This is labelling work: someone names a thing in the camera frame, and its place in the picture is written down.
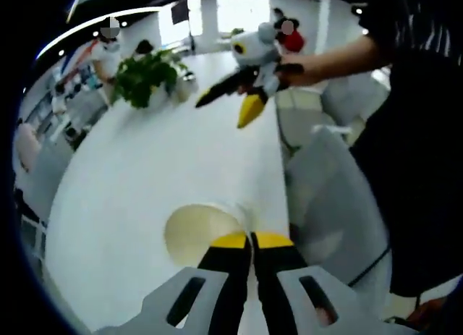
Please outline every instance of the black cable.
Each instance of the black cable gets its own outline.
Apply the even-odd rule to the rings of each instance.
[[[421,305],[421,294],[417,296],[417,299],[415,301],[415,310],[417,310],[420,305]]]
[[[380,261],[383,260],[383,258],[389,253],[391,250],[391,246],[388,245],[386,249],[377,257],[364,271],[362,271],[359,276],[355,277],[352,281],[348,283],[349,287],[353,287],[355,284],[357,284],[367,273],[369,273],[375,266],[378,265]]]

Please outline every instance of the window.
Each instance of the window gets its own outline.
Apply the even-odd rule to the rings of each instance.
[[[218,31],[256,31],[260,23],[270,21],[270,11],[270,0],[217,0]]]
[[[161,34],[161,42],[163,46],[187,38],[190,34],[190,28],[191,34],[193,36],[199,36],[203,34],[201,0],[187,0],[187,3],[189,9],[188,15],[190,17],[190,25],[188,25],[188,20],[173,25],[171,8],[175,5],[175,3],[168,4],[164,6],[161,11],[159,11],[159,33]]]

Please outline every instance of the white chair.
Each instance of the white chair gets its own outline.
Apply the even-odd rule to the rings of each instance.
[[[349,284],[388,247],[386,228],[347,144],[322,128],[286,168],[289,217],[305,260]],[[381,313],[391,278],[390,254],[354,286]]]
[[[349,126],[356,119],[366,122],[387,96],[388,90],[366,72],[329,80],[320,100],[337,125]]]

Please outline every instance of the green leaves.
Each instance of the green leaves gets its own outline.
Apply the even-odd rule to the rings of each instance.
[[[230,36],[233,37],[235,35],[239,35],[240,33],[243,33],[244,31],[245,31],[244,29],[235,28],[230,32]]]
[[[170,91],[176,85],[177,68],[188,69],[170,50],[146,54],[139,60],[126,59],[119,65],[114,92],[136,109],[146,108],[152,87],[158,88],[165,83]]]

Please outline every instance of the black striped clothing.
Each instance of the black striped clothing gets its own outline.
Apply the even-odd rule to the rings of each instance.
[[[463,273],[461,0],[371,0],[360,19],[392,54],[391,92],[351,152],[380,207],[391,291],[414,297]]]

